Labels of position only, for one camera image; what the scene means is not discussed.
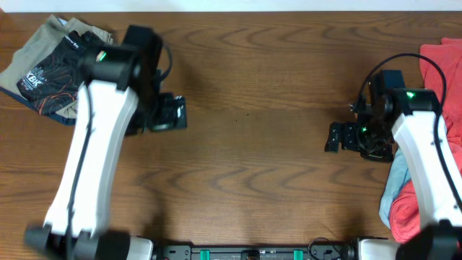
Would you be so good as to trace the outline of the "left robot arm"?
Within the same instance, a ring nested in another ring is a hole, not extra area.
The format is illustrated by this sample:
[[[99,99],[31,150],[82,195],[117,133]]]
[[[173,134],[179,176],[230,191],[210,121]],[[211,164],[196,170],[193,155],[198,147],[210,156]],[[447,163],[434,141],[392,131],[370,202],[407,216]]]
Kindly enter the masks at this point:
[[[153,240],[112,231],[110,198],[123,139],[187,126],[186,102],[160,89],[165,45],[151,28],[131,25],[119,46],[88,50],[69,155],[42,225],[25,245],[49,259],[158,259]]]

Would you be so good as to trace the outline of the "black printed jersey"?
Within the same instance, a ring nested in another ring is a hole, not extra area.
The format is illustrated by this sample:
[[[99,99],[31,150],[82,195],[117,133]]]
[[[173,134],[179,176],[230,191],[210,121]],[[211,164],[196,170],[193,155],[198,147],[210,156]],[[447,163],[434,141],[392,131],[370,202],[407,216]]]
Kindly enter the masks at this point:
[[[73,30],[17,82],[20,94],[42,116],[49,116],[77,99],[80,84],[78,60],[87,49],[104,41],[91,31]]]

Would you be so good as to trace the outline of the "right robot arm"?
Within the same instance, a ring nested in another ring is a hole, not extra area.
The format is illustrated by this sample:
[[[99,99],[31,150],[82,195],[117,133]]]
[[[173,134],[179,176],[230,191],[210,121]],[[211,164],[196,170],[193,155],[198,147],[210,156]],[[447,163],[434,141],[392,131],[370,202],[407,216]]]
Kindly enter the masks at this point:
[[[460,259],[461,176],[431,90],[408,89],[399,70],[382,70],[366,81],[370,98],[359,98],[355,122],[330,125],[325,150],[351,150],[383,163],[392,146],[404,154],[417,195],[421,230],[399,244],[358,238],[343,247],[342,259]]]

